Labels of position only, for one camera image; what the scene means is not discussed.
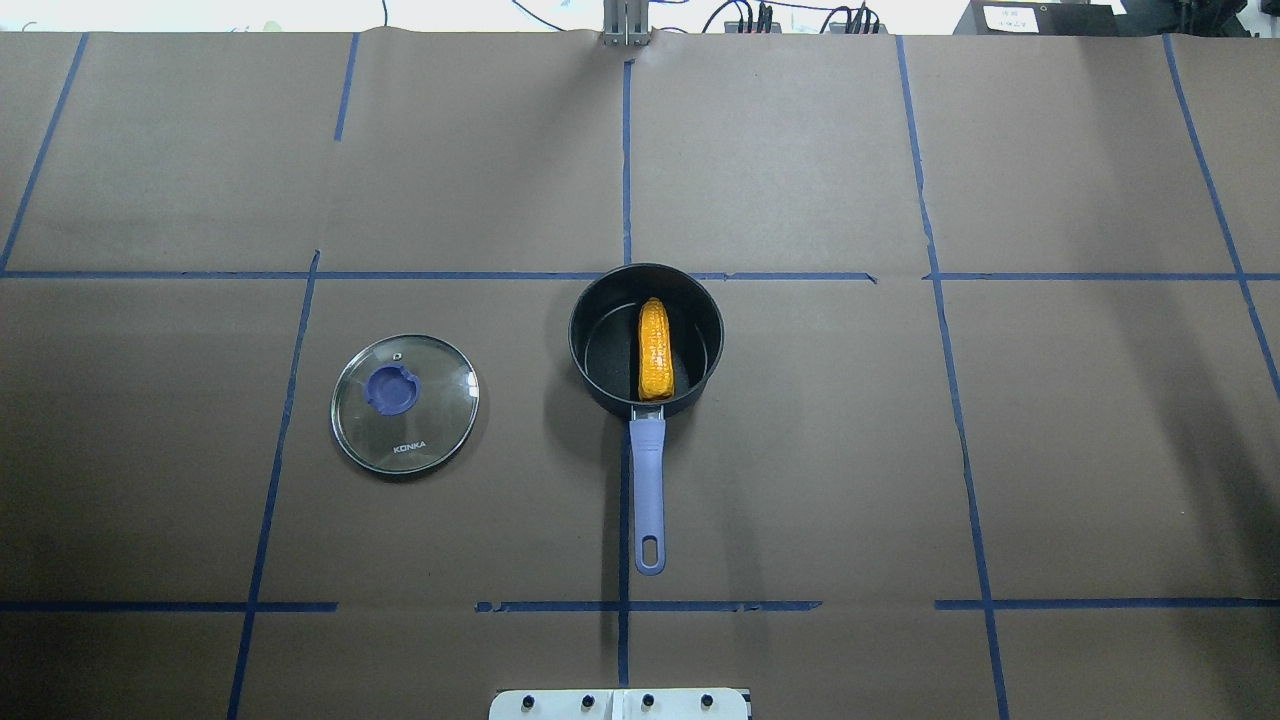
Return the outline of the black power strip with plugs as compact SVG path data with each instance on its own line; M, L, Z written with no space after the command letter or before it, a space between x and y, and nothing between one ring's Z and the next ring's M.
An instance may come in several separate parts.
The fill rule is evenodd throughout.
M713 13L705 33L728 35L887 35L887 24L865 3L820 6L803 3L727 1Z

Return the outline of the grey metal bracket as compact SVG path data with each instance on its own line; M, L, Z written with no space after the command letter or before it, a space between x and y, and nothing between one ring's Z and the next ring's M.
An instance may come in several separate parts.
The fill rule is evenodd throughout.
M649 0L604 0L602 44L605 47L643 47L652 41Z

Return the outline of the yellow toy corn cob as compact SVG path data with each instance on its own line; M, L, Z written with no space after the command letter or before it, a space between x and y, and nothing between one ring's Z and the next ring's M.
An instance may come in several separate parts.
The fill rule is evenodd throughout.
M669 316L664 304L650 297L637 315L637 396L659 402L675 396L675 361Z

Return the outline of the black box with white label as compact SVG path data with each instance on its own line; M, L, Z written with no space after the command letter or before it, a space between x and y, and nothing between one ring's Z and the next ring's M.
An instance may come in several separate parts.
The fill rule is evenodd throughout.
M969 1L952 33L1116 37L1128 17L1123 1Z

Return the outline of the glass lid with purple knob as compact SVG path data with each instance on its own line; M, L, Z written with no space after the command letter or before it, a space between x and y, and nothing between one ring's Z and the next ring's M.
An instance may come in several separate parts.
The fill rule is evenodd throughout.
M413 477L447 464L479 411L479 375L462 351L429 334L396 334L343 366L329 419L338 450L355 465Z

